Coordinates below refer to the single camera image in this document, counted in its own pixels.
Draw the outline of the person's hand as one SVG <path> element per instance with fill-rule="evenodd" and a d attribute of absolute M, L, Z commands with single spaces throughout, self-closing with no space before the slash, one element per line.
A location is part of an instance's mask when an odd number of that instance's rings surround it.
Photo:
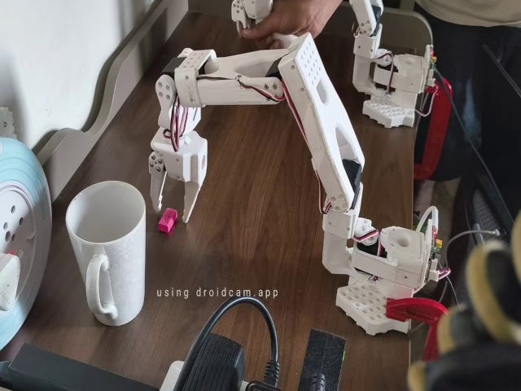
<path fill-rule="evenodd" d="M 260 46 L 278 47 L 281 36 L 319 35 L 340 7 L 340 0 L 283 0 L 274 1 L 272 12 L 259 24 L 244 29 L 241 36 Z"/>

